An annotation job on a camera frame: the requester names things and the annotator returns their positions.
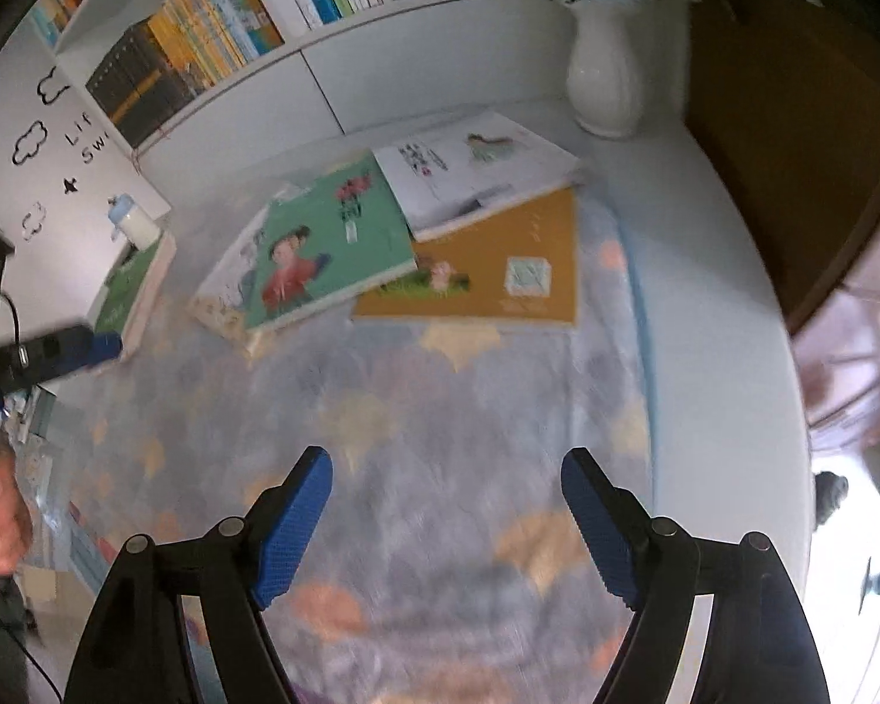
white shelf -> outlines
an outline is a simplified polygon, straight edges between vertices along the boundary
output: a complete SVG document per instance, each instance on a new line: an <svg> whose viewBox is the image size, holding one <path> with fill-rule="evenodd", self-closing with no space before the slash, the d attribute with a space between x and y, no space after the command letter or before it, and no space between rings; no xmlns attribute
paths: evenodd
<svg viewBox="0 0 880 704"><path fill-rule="evenodd" d="M147 153L162 138L169 135L169 133L176 129L177 126L183 124L184 121L188 120L191 116L194 116L209 103L212 103L224 93L227 93L227 91L235 87L235 85L244 82L246 79L254 76L260 71L269 68L274 65L274 63L279 63L280 60L289 58L291 55L295 55L298 52L307 49L309 46L329 39L329 37L335 36L336 34L349 32L351 29L357 29L360 26L373 23L373 21L381 20L382 18L390 18L392 15L399 15L399 13L408 13L420 8L431 7L432 5L442 4L443 2L453 1L460 0L394 0L386 2L384 5L368 8L361 13L349 16L349 18L340 18L338 21L326 24L321 29L312 29L312 31L288 41L279 48L271 50L268 54L260 56L259 59L238 69L235 71L235 74L226 77L222 82L216 84L215 87L212 87L207 92L201 94L185 106L183 110L180 110L176 115L172 116L171 119L164 124L162 129L150 135L146 140L143 140L143 143L141 143L140 147L137 149L137 154L143 155Z"/></svg>

cloud decal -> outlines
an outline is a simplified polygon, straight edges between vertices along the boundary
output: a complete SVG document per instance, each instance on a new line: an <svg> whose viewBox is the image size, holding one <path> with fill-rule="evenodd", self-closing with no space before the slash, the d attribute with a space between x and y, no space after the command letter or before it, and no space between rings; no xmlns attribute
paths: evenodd
<svg viewBox="0 0 880 704"><path fill-rule="evenodd" d="M39 153L42 144L49 138L49 130L42 121L33 121L33 125L26 130L13 149L13 163L21 167L26 160L35 157Z"/></svg>
<svg viewBox="0 0 880 704"><path fill-rule="evenodd" d="M55 69L56 66L52 66L52 71L49 71L49 74L39 79L38 85L35 86L36 94L38 94L44 106L51 106L62 97L62 93L71 89L70 84L66 84L61 79L55 79Z"/></svg>

bookshelf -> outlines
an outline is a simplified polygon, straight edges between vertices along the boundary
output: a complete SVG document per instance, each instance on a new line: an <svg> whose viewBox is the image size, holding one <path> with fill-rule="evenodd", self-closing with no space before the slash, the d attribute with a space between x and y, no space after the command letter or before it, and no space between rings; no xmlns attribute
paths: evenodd
<svg viewBox="0 0 880 704"><path fill-rule="evenodd" d="M275 63L301 54L309 46L393 15L461 0L387 0L383 4L371 4L329 24L316 25L315 28L310 28L302 17L296 0L261 0L284 44L244 66L237 67L230 76L222 77L214 86L189 101L188 105L182 107L146 140L138 144L135 136L134 144L130 144L97 104L86 84L127 29L144 18L149 18L160 9L163 1L165 0L83 0L72 13L55 45L47 45L57 65L89 109L94 110L94 115L99 117L115 143L128 154L143 155L157 144L157 140L180 124L185 124L228 91Z"/></svg>

wall decal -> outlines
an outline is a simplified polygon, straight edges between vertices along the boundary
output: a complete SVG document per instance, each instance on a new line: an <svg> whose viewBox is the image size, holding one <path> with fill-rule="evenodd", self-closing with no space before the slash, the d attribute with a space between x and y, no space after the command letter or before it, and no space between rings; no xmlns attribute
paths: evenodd
<svg viewBox="0 0 880 704"><path fill-rule="evenodd" d="M70 84L64 84L61 79L55 79L55 69L56 66L52 66L52 71L39 79L38 85L35 86L35 91L44 106L51 106L62 97L62 93L71 89Z"/></svg>
<svg viewBox="0 0 880 704"><path fill-rule="evenodd" d="M34 158L39 153L42 144L49 139L49 130L42 121L33 121L26 132L16 141L16 147L13 149L13 163L21 167L30 158Z"/></svg>
<svg viewBox="0 0 880 704"><path fill-rule="evenodd" d="M37 201L26 213L22 220L23 240L29 243L35 235L42 232L42 226L46 223L48 212L46 207Z"/></svg>

picture book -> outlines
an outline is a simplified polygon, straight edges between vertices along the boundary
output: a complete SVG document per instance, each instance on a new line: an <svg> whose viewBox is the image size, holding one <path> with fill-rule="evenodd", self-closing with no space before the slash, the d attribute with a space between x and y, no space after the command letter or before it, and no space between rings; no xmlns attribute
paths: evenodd
<svg viewBox="0 0 880 704"><path fill-rule="evenodd" d="M414 244L418 269L359 298L353 316L497 318L574 324L573 190Z"/></svg>
<svg viewBox="0 0 880 704"><path fill-rule="evenodd" d="M418 241L565 187L579 166L493 111L398 140L375 158Z"/></svg>
<svg viewBox="0 0 880 704"><path fill-rule="evenodd" d="M270 204L245 327L284 326L416 267L404 216L367 155Z"/></svg>

